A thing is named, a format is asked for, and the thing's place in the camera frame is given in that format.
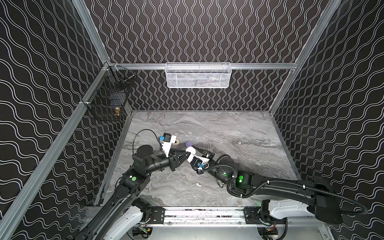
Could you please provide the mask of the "purple round earbud case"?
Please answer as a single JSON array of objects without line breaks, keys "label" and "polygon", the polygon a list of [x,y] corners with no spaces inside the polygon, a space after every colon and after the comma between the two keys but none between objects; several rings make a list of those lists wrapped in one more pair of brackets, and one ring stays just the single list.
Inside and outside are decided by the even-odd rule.
[{"label": "purple round earbud case", "polygon": [[185,146],[186,146],[186,148],[192,147],[192,146],[193,146],[193,143],[190,142],[190,141],[187,141],[187,142],[185,143]]}]

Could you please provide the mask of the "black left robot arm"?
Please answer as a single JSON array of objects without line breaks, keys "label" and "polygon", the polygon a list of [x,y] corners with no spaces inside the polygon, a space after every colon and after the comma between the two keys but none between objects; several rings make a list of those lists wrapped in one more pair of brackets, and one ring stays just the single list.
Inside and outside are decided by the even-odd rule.
[{"label": "black left robot arm", "polygon": [[190,155],[171,149],[166,156],[149,145],[140,146],[133,154],[134,164],[123,174],[108,202],[73,239],[119,240],[135,225],[145,225],[151,220],[151,205],[139,195],[150,182],[151,173],[165,168],[174,171]]}]

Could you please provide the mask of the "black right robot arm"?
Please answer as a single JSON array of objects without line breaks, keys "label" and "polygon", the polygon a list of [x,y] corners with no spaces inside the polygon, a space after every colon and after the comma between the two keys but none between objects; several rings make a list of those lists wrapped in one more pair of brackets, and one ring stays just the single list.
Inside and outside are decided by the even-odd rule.
[{"label": "black right robot arm", "polygon": [[240,199],[255,195],[277,197],[277,201],[263,200],[259,217],[269,224],[271,220],[290,217],[315,217],[328,224],[342,224],[343,215],[365,215],[368,209],[354,199],[335,193],[321,177],[312,180],[285,180],[262,176],[240,170],[229,155],[222,155],[216,161],[213,154],[204,151],[202,155],[189,147],[188,162],[197,174],[211,174],[228,194]]}]

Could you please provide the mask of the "white round earbud case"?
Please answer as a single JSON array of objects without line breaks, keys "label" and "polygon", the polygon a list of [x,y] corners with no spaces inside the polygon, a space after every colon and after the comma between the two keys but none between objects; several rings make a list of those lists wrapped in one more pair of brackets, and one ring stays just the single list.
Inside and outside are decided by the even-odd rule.
[{"label": "white round earbud case", "polygon": [[186,152],[190,153],[187,161],[190,163],[196,155],[196,149],[194,147],[186,148]]}]

